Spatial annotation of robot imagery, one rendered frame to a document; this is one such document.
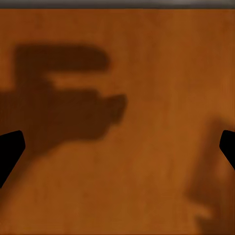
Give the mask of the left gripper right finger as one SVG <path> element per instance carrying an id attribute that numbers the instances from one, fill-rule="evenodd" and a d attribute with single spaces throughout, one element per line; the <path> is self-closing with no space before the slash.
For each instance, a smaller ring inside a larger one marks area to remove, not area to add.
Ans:
<path id="1" fill-rule="evenodd" d="M 235 169 L 235 132 L 223 130 L 219 148 Z"/>

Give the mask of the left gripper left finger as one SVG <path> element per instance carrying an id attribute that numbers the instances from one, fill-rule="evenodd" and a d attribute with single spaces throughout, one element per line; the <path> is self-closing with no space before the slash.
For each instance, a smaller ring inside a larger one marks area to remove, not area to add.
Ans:
<path id="1" fill-rule="evenodd" d="M 21 130 L 0 136 L 0 189 L 25 150 Z"/>

